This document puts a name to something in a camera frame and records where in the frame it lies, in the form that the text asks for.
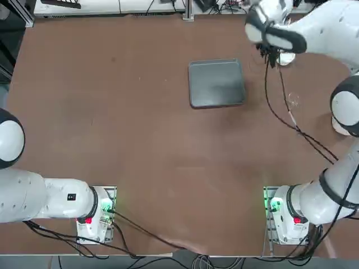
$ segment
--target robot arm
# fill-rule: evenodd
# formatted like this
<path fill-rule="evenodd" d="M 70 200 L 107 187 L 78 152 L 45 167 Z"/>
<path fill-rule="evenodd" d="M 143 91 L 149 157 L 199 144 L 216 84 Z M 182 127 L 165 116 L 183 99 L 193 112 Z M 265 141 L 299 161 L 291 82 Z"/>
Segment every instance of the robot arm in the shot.
<path fill-rule="evenodd" d="M 245 25 L 249 40 L 286 52 L 325 54 L 359 68 L 358 2 L 331 0 L 286 25 L 292 5 L 291 0 L 262 0 L 252 6 Z"/>
<path fill-rule="evenodd" d="M 107 190 L 77 179 L 43 178 L 9 168 L 21 157 L 24 147 L 20 121 L 0 108 L 0 223 L 76 218 L 79 236 L 103 243 L 111 226 L 112 214 L 107 209 L 113 209 Z"/>
<path fill-rule="evenodd" d="M 352 76 L 333 91 L 330 108 L 340 128 L 359 136 L 359 2 L 331 0 L 285 25 L 283 21 L 291 9 L 291 0 L 262 0 L 252 6 L 245 24 L 249 40 L 284 52 L 325 54 L 347 65 Z M 270 208 L 280 244 L 298 244 L 307 234 L 309 223 L 333 221 L 358 164 L 356 141 L 349 153 L 325 170 L 319 180 L 278 188 Z M 356 178 L 338 219 L 356 212 L 358 206 Z"/>

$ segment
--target black cable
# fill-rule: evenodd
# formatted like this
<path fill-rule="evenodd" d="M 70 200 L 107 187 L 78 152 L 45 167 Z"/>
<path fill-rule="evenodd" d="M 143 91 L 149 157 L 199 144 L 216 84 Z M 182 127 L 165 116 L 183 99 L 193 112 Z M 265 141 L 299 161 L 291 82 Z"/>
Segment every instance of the black cable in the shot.
<path fill-rule="evenodd" d="M 126 269 L 131 269 L 133 268 L 133 266 L 135 266 L 135 264 L 137 264 L 141 259 L 143 259 L 144 257 L 137 259 L 137 261 L 135 261 L 133 264 L 131 264 L 130 266 L 128 266 Z"/>
<path fill-rule="evenodd" d="M 215 9 L 215 8 L 218 9 L 218 1 L 219 1 L 219 0 L 217 0 L 216 3 L 212 6 L 212 8 L 211 8 L 211 10 L 208 12 L 208 14 L 211 14 L 211 12 L 212 12 L 213 9 Z"/>
<path fill-rule="evenodd" d="M 309 262 L 310 262 L 310 260 L 312 259 L 312 257 L 313 256 L 310 256 L 309 257 L 309 259 L 305 262 L 305 263 L 302 263 L 302 264 L 297 264 L 297 263 L 294 263 L 294 262 L 292 262 L 292 261 L 288 261 L 290 264 L 292 264 L 292 265 L 294 265 L 294 266 L 299 266 L 299 267 L 301 267 L 301 266 L 305 266 L 305 265 L 307 265 Z"/>
<path fill-rule="evenodd" d="M 57 258 L 58 258 L 58 265 L 59 265 L 60 269 L 62 269 L 61 260 L 60 260 L 60 255 L 57 256 Z"/>
<path fill-rule="evenodd" d="M 292 113 L 290 108 L 289 108 L 289 105 L 288 105 L 288 101 L 287 101 L 287 94 L 286 94 L 286 88 L 284 87 L 284 81 L 283 81 L 283 75 L 282 75 L 282 70 L 280 68 L 280 64 L 278 65 L 278 69 L 279 69 L 279 77 L 280 77 L 280 82 L 282 84 L 282 93 L 283 93 L 283 98 L 284 98 L 284 103 L 286 105 L 286 108 L 287 108 L 287 111 L 288 113 Z M 295 128 L 298 130 L 299 133 L 302 133 L 302 131 L 300 130 L 299 126 L 296 124 L 295 125 Z M 327 156 L 325 156 L 310 140 L 309 138 L 303 136 L 304 139 L 323 157 L 325 158 L 328 162 L 330 162 L 331 164 L 334 164 Z"/>
<path fill-rule="evenodd" d="M 146 14 L 148 14 L 148 12 L 150 11 L 150 8 L 151 8 L 151 6 L 152 6 L 153 2 L 155 2 L 155 0 L 152 0 L 152 2 L 151 2 L 151 4 L 150 4 L 150 6 L 148 7 L 148 9 L 147 9 L 147 11 L 146 11 Z"/>
<path fill-rule="evenodd" d="M 243 258 L 243 262 L 242 262 L 242 265 L 241 265 L 241 269 L 243 269 L 243 266 L 245 265 L 245 262 L 246 262 L 246 258 Z"/>
<path fill-rule="evenodd" d="M 233 9 L 232 9 L 232 4 L 231 4 L 228 0 L 226 0 L 226 2 L 228 3 L 229 8 L 231 9 L 232 14 L 234 14 L 234 13 L 233 13 Z"/>
<path fill-rule="evenodd" d="M 121 239 L 122 239 L 122 243 L 123 243 L 123 246 L 125 247 L 125 250 L 127 250 L 128 252 L 130 252 L 130 249 L 128 248 L 127 246 L 127 243 L 126 243 L 126 240 L 125 240 L 125 236 L 121 230 L 121 228 L 117 225 L 117 223 L 113 222 L 112 225 L 116 228 L 116 230 L 118 231 L 118 233 L 120 234 L 121 236 Z M 137 256 L 137 255 L 130 255 L 130 257 L 132 259 L 142 259 L 143 257 L 142 256 Z"/>
<path fill-rule="evenodd" d="M 173 248 L 186 249 L 186 248 L 181 247 L 181 246 L 179 246 L 179 245 L 172 244 L 172 243 L 170 243 L 170 242 L 168 242 L 168 241 L 162 239 L 162 238 L 159 237 L 158 235 L 155 235 L 155 234 L 153 234 L 153 233 L 147 231 L 146 229 L 142 228 L 140 225 L 134 223 L 132 220 L 130 220 L 129 218 L 123 216 L 121 213 L 116 212 L 115 210 L 108 210 L 107 212 L 116 214 L 117 216 L 123 218 L 124 220 L 128 221 L 129 223 L 131 223 L 133 226 L 135 226 L 135 227 L 137 227 L 138 229 L 140 229 L 141 231 L 143 231 L 143 232 L 147 233 L 148 235 L 150 235 L 150 236 L 156 238 L 157 240 L 161 241 L 162 243 L 164 243 L 164 244 L 166 244 L 166 245 L 169 245 L 169 246 L 171 246 L 171 247 L 173 247 Z"/>
<path fill-rule="evenodd" d="M 68 235 L 68 234 L 62 234 L 62 233 L 58 233 L 56 231 L 52 231 L 52 230 L 49 230 L 49 229 L 45 229 L 43 227 L 41 227 L 40 225 L 36 224 L 33 222 L 33 224 L 35 224 L 36 226 L 34 227 L 34 229 L 36 230 L 40 230 L 40 231 L 44 231 L 44 232 L 47 232 L 47 233 L 51 233 L 51 234 L 54 234 L 54 235 L 58 235 L 58 236 L 61 236 L 61 237 L 65 237 L 65 238 L 74 238 L 76 240 L 78 239 L 82 239 L 82 240 L 87 240 L 87 241 L 90 241 L 90 242 L 94 242 L 96 244 L 100 244 L 100 245 L 103 245 L 105 247 L 108 247 L 108 248 L 113 248 L 113 249 L 116 249 L 118 251 L 122 251 L 122 252 L 125 252 L 126 254 L 128 255 L 133 255 L 135 256 L 135 254 L 133 254 L 132 252 L 129 252 L 123 248 L 119 248 L 119 247 L 115 247 L 113 245 L 109 245 L 109 244 L 106 244 L 106 243 L 102 243 L 102 242 L 98 242 L 94 239 L 90 239 L 90 238 L 86 238 L 86 237 L 83 237 L 83 236 L 77 236 L 77 235 Z"/>
<path fill-rule="evenodd" d="M 159 262 L 159 261 L 163 261 L 163 260 L 171 260 L 171 261 L 174 261 L 175 263 L 177 263 L 178 265 L 182 266 L 183 268 L 185 269 L 190 269 L 189 267 L 185 266 L 183 263 L 179 262 L 178 260 L 174 259 L 174 258 L 171 258 L 171 257 L 164 257 L 164 258 L 158 258 L 158 259 L 154 259 L 153 261 L 149 261 L 143 265 L 140 265 L 140 266 L 137 266 L 137 267 L 133 267 L 132 269 L 140 269 L 140 268 L 143 268 L 147 265 L 150 265 L 151 263 L 154 263 L 154 262 Z"/>
<path fill-rule="evenodd" d="M 177 12 L 176 7 L 174 6 L 174 0 L 171 0 L 171 2 L 172 2 L 172 6 L 173 6 L 174 11 Z"/>
<path fill-rule="evenodd" d="M 313 137 L 311 137 L 310 135 L 306 134 L 305 132 L 302 132 L 300 129 L 291 126 L 289 123 L 287 123 L 285 120 L 283 120 L 271 107 L 269 98 L 268 98 L 268 89 L 267 89 L 267 77 L 268 77 L 268 67 L 269 67 L 269 62 L 267 61 L 266 63 L 266 69 L 265 69 L 265 77 L 264 77 L 264 91 L 265 91 L 265 98 L 266 98 L 266 102 L 268 104 L 268 107 L 271 111 L 271 113 L 280 121 L 282 122 L 284 125 L 286 125 L 288 128 L 295 130 L 296 132 L 298 132 L 299 134 L 301 134 L 304 138 L 310 138 L 312 139 L 314 142 L 316 142 L 320 147 L 322 147 L 324 150 L 326 150 L 328 153 L 330 153 L 336 160 L 338 160 L 338 158 L 329 150 L 327 149 L 323 144 L 321 144 L 319 141 L 317 141 L 316 139 L 314 139 Z M 334 164 L 328 157 L 326 157 L 319 149 L 317 149 L 311 142 L 310 142 L 311 146 L 313 146 L 319 153 L 320 155 L 325 158 L 328 162 L 330 162 L 331 164 Z"/>
<path fill-rule="evenodd" d="M 70 247 L 72 247 L 74 250 L 78 251 L 80 255 L 82 255 L 82 256 L 84 256 L 84 257 L 86 257 L 86 258 L 96 258 L 96 259 L 108 259 L 108 258 L 109 258 L 109 256 L 108 256 L 108 257 L 98 257 L 98 256 L 97 256 L 96 254 L 94 254 L 88 247 L 86 247 L 86 246 L 84 246 L 83 244 L 81 244 L 81 243 L 79 243 L 79 242 L 76 242 L 76 241 L 74 241 L 74 240 L 63 239 L 63 238 L 61 238 L 60 236 L 55 235 L 55 234 L 53 234 L 53 235 L 55 236 L 55 237 L 53 237 L 53 236 L 50 236 L 50 235 L 46 235 L 46 234 L 40 233 L 39 231 L 37 231 L 37 230 L 33 227 L 32 223 L 34 223 L 34 222 L 32 222 L 32 221 L 24 221 L 24 223 L 25 223 L 34 233 L 36 233 L 36 234 L 38 234 L 38 235 L 40 235 L 40 236 L 42 236 L 42 237 L 45 237 L 45 238 L 51 238 L 51 239 L 54 239 L 54 240 L 59 240 L 59 241 L 65 242 L 65 243 L 68 244 Z M 79 247 L 85 248 L 86 251 L 90 253 L 90 256 L 87 255 L 87 254 L 85 254 L 85 253 L 84 253 L 83 251 L 81 251 L 80 249 L 76 248 L 74 245 L 70 244 L 70 242 L 73 243 L 73 244 L 78 245 Z"/>

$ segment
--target black band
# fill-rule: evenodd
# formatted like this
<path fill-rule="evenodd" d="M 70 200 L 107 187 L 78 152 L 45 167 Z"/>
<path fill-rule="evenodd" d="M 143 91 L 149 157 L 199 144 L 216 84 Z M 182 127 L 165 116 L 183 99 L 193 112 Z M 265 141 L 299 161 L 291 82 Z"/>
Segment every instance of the black band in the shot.
<path fill-rule="evenodd" d="M 306 223 L 308 221 L 308 219 L 306 217 L 299 215 L 297 213 L 297 211 L 294 209 L 293 204 L 292 204 L 292 192 L 293 192 L 294 188 L 298 185 L 299 184 L 289 186 L 289 190 L 288 190 L 287 196 L 286 196 L 287 208 L 288 208 L 289 214 L 291 214 L 292 217 L 297 217 L 301 220 L 301 223 Z"/>
<path fill-rule="evenodd" d="M 328 195 L 328 197 L 332 199 L 332 201 L 335 202 L 336 204 L 351 210 L 357 210 L 359 207 L 359 203 L 352 203 L 347 200 L 343 200 L 342 197 L 340 197 L 335 192 L 333 192 L 333 190 L 329 187 L 324 175 L 326 170 L 327 169 L 325 169 L 319 176 L 319 183 L 325 194 Z"/>
<path fill-rule="evenodd" d="M 85 217 L 78 217 L 77 221 L 81 224 L 85 223 L 85 220 L 88 218 L 92 218 L 95 216 L 96 210 L 97 210 L 97 205 L 99 204 L 99 197 L 97 195 L 97 192 L 95 190 L 94 187 L 89 186 L 89 188 L 91 189 L 93 195 L 94 195 L 94 204 L 92 205 L 92 208 L 90 210 L 90 212 L 85 216 Z"/>

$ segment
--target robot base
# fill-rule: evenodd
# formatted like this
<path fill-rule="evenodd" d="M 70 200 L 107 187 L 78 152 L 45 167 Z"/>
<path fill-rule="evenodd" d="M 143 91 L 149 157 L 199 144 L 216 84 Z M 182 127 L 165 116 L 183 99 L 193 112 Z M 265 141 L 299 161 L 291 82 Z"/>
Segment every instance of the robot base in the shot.
<path fill-rule="evenodd" d="M 265 187 L 267 213 L 267 230 L 271 242 L 281 245 L 298 245 L 306 237 L 309 222 L 296 223 L 288 211 L 287 192 L 289 186 Z"/>
<path fill-rule="evenodd" d="M 110 243 L 113 239 L 111 226 L 114 214 L 107 212 L 115 210 L 116 192 L 115 186 L 93 186 L 98 195 L 98 204 L 94 217 L 86 219 L 85 223 L 76 221 L 77 236 L 86 237 L 101 243 Z M 88 240 L 78 240 L 81 244 L 97 244 Z"/>

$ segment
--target metal tray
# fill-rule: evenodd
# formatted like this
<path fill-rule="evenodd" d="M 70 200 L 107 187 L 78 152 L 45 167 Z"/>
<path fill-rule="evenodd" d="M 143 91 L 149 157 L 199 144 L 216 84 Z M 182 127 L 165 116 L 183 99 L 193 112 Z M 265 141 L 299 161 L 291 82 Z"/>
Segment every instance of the metal tray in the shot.
<path fill-rule="evenodd" d="M 238 59 L 191 62 L 188 74 L 193 108 L 240 105 L 245 100 L 242 67 Z"/>

